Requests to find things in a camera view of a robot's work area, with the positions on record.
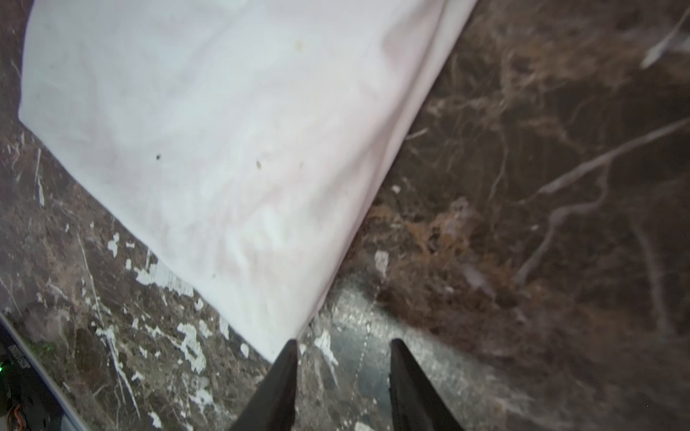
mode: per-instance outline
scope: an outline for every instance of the marble floor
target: marble floor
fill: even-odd
[[[268,364],[137,281],[18,122],[30,4],[0,3],[0,309],[94,431],[226,429]],[[480,0],[299,340],[296,430],[390,429],[393,337],[468,430],[687,429],[690,56],[640,67],[686,7]]]

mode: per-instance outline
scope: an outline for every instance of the small dark spot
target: small dark spot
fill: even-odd
[[[509,430],[515,431],[548,431],[527,418],[510,413],[508,415]]]
[[[555,353],[553,352],[553,350],[550,349],[550,348],[547,348],[544,352],[542,352],[542,354],[541,354],[540,356],[541,356],[542,359],[544,359],[544,360],[546,361],[546,363],[549,364],[549,365],[553,365],[553,363],[555,362],[556,355],[555,355]]]
[[[440,248],[439,239],[441,238],[441,230],[439,228],[431,229],[431,236],[426,242],[426,247],[429,249],[431,254],[434,254]]]
[[[519,73],[528,73],[532,68],[529,60],[522,57],[513,57],[511,66],[513,66],[513,69]]]
[[[632,30],[633,28],[640,25],[642,22],[642,11],[639,8],[634,8],[624,13],[615,23],[615,29],[624,32],[627,30]]]
[[[505,309],[514,308],[518,305],[518,300],[510,292],[499,292],[496,297],[496,305]]]

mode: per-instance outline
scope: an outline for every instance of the white pillow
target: white pillow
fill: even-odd
[[[19,117],[273,361],[474,3],[36,0]]]

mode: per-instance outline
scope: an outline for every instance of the orange wire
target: orange wire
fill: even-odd
[[[19,408],[21,407],[21,404],[17,406],[17,408],[14,409],[14,417],[17,418],[17,422],[19,422],[19,431],[23,431],[24,429],[24,422],[21,420],[21,417],[19,417]]]

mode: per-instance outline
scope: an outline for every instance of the white paint splatter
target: white paint splatter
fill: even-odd
[[[108,329],[106,330],[97,328],[96,335],[98,335],[99,337],[103,337],[108,342],[108,349],[110,350],[110,356],[112,357],[112,366],[115,367],[115,372],[125,383],[127,391],[129,391],[130,398],[132,399],[132,404],[134,404],[134,409],[137,411],[137,416],[141,417],[139,413],[139,406],[137,405],[137,400],[134,398],[134,391],[132,391],[132,386],[129,384],[129,380],[127,380],[127,375],[122,370],[122,366],[119,362],[120,352],[115,347],[117,344],[115,343],[115,331],[113,330],[112,325],[108,326]]]
[[[332,363],[333,365],[338,365],[338,360],[331,351],[331,334],[328,332],[328,330],[324,330],[319,338],[314,340],[314,345],[321,350],[321,353],[324,354],[324,357],[328,362]]]
[[[208,338],[211,335],[213,335],[213,332],[210,329],[208,329],[206,322],[201,319],[199,319],[199,332],[201,332],[201,335],[204,338]]]
[[[112,239],[108,241],[108,250],[112,252],[113,257],[117,257],[117,243],[119,242],[120,234],[117,232],[112,236]]]
[[[357,422],[355,424],[355,431],[374,431],[374,429],[365,423]]]
[[[163,335],[164,337],[167,337],[167,336],[163,333],[163,331],[161,331],[161,328],[158,328],[157,326],[156,326],[156,328],[152,328],[152,327],[150,327],[149,325],[144,325],[144,327],[146,328],[146,332],[148,332],[148,334],[149,334],[150,336],[152,336],[153,338],[156,338],[156,337],[159,336],[159,335]]]
[[[48,308],[48,303],[43,298],[43,295],[40,292],[36,292],[36,301],[38,301],[40,304],[43,304],[44,307]]]
[[[376,250],[374,254],[374,263],[376,270],[386,278],[386,270],[388,269],[388,252],[385,250]]]
[[[147,269],[134,268],[137,273],[137,281],[143,285],[155,284],[161,288],[177,292],[178,295],[193,297],[194,288],[189,283],[182,281],[177,275],[173,274],[161,261],[151,263]]]
[[[153,419],[153,426],[155,428],[158,428],[159,430],[163,428],[163,424],[161,423],[161,418],[158,417],[156,412],[149,412],[148,415]]]
[[[204,413],[204,408],[207,405],[213,404],[213,396],[208,393],[206,389],[197,389],[197,393],[194,396],[189,396],[190,401],[199,406],[201,413]]]
[[[230,325],[228,324],[227,320],[223,319],[222,317],[218,318],[218,329],[226,340],[230,339]]]
[[[180,323],[177,330],[184,334],[184,340],[178,345],[171,339],[172,343],[184,353],[184,358],[191,364],[192,371],[201,373],[206,368],[206,357],[201,350],[201,344],[197,341],[197,329],[189,323]]]

